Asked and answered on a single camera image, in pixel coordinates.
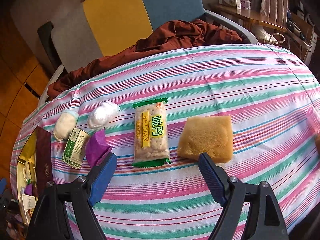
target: plastic bag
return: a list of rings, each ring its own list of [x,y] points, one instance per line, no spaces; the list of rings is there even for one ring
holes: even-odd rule
[[[135,167],[156,167],[170,162],[166,98],[133,104],[136,110],[134,161]]]
[[[91,129],[104,128],[120,111],[120,107],[111,102],[106,101],[96,107],[88,116],[88,126]]]

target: purple cloth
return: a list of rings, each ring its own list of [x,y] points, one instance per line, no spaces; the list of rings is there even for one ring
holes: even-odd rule
[[[90,167],[99,165],[111,150],[112,146],[106,143],[104,129],[94,133],[85,145],[85,157]]]
[[[32,196],[32,183],[26,185],[26,187],[24,188],[24,193],[26,195]]]

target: pink and green striped fabric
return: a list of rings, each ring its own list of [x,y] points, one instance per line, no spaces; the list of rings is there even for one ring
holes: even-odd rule
[[[172,164],[135,168],[132,104],[167,97]],[[93,210],[107,239],[207,239],[221,214],[197,163],[177,156],[186,119],[231,115],[234,155],[222,166],[243,182],[268,181],[279,201],[288,231],[320,200],[319,156],[305,113],[320,107],[320,85],[292,53],[271,45],[222,45],[174,50],[137,60],[65,91],[35,110],[23,123],[11,159],[15,195],[18,155],[39,125],[52,132],[64,109],[79,113],[77,128],[92,134],[87,116],[103,101],[121,110],[106,128],[118,167]],[[56,183],[86,175],[61,161],[66,142],[51,140]],[[240,239],[249,205],[243,207],[234,239]],[[72,205],[71,228],[81,239]]]

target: tissue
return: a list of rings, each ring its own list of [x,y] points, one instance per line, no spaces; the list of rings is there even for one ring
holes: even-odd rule
[[[85,145],[85,157],[91,168],[99,165],[112,146],[106,143],[104,129],[94,133]]]
[[[32,183],[26,185],[26,187],[24,188],[24,193],[26,195],[32,196]]]

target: gift box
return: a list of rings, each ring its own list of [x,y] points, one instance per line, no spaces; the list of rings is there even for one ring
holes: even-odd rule
[[[17,190],[18,201],[23,223],[30,222],[30,212],[25,212],[23,206],[21,187],[26,186],[27,177],[33,184],[32,195],[35,200],[42,194],[48,181],[53,181],[51,166],[51,133],[37,126],[18,157],[17,163]]]

